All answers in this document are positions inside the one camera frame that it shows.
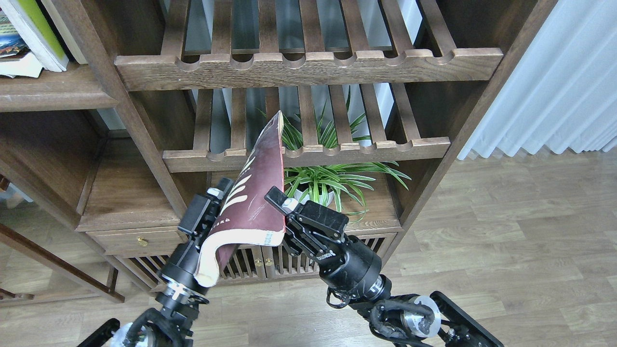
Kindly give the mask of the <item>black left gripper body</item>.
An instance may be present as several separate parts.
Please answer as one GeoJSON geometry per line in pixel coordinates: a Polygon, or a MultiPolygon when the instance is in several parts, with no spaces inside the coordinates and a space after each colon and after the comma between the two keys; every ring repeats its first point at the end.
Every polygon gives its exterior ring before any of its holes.
{"type": "Polygon", "coordinates": [[[202,302],[207,288],[194,279],[200,250],[219,214],[223,193],[197,194],[189,204],[178,225],[178,230],[188,236],[179,244],[167,263],[160,270],[167,288],[157,296],[157,301],[168,309],[179,309],[194,302],[202,302]]]}

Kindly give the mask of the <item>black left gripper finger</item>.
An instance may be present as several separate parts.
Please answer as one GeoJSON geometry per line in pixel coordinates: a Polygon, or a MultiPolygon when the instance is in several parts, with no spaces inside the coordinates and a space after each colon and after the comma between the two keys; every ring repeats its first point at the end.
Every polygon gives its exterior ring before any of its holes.
{"type": "Polygon", "coordinates": [[[234,185],[234,180],[221,178],[215,187],[210,187],[206,191],[206,197],[216,203],[223,203],[234,185]]]}

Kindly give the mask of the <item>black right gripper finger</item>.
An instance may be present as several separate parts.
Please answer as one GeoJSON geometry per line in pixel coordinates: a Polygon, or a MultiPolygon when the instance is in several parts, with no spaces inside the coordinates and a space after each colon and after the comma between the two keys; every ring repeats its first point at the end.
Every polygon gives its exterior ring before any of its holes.
{"type": "Polygon", "coordinates": [[[264,199],[277,211],[282,213],[282,215],[295,213],[300,206],[298,200],[288,197],[276,186],[272,186],[271,189],[269,189],[264,199]]]}

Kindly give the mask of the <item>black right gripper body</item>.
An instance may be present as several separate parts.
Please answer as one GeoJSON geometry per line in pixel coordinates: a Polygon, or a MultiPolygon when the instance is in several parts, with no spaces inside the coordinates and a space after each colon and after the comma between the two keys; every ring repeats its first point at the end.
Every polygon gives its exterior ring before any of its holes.
{"type": "Polygon", "coordinates": [[[342,309],[353,304],[390,298],[391,281],[382,275],[381,257],[356,236],[345,234],[346,215],[311,200],[300,204],[285,200],[286,231],[283,246],[292,256],[306,255],[318,264],[320,278],[328,285],[326,302],[333,294],[342,309]]]}

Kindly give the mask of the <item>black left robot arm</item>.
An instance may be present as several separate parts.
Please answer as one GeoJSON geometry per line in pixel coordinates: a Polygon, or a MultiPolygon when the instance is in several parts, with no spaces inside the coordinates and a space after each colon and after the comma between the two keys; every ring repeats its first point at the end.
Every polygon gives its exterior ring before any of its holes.
{"type": "Polygon", "coordinates": [[[159,271],[166,286],[156,300],[160,309],[145,310],[133,323],[121,326],[112,318],[95,330],[82,347],[101,347],[111,341],[115,347],[191,347],[191,326],[198,318],[199,305],[206,305],[207,288],[194,279],[198,259],[209,231],[219,215],[233,180],[222,178],[216,187],[196,194],[179,222],[179,230],[188,235],[159,271]]]}

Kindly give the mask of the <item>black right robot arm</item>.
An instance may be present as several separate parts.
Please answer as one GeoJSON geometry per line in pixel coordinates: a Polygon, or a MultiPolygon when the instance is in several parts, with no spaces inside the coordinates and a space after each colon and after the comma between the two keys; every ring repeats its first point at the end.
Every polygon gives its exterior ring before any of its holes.
{"type": "Polygon", "coordinates": [[[348,217],[311,200],[299,203],[277,187],[265,195],[285,217],[283,244],[293,255],[306,255],[319,269],[335,309],[351,307],[369,323],[372,334],[397,347],[423,347],[439,336],[447,347],[500,347],[502,343],[469,314],[435,291],[429,296],[392,296],[392,283],[381,274],[382,260],[363,241],[345,233],[348,217]]]}

